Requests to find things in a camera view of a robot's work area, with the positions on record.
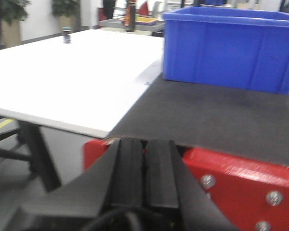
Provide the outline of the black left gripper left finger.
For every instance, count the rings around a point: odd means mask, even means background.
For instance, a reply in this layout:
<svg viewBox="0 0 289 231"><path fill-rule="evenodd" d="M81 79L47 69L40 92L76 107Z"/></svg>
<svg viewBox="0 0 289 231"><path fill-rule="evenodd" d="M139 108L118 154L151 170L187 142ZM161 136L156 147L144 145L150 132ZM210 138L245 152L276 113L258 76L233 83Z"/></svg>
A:
<svg viewBox="0 0 289 231"><path fill-rule="evenodd" d="M119 164L125 157L141 157L142 151L140 140L115 140L79 177L43 197L20 205L5 230L80 230L104 208Z"/></svg>

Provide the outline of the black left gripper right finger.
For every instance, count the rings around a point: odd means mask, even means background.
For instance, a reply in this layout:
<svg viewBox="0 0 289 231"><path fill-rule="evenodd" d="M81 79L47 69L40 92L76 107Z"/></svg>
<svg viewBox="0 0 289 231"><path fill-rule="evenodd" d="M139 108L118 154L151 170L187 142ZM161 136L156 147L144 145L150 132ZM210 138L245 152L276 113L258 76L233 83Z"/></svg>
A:
<svg viewBox="0 0 289 231"><path fill-rule="evenodd" d="M187 231L236 231L183 162L173 141L150 140L146 146L147 201L152 207L179 211Z"/></svg>

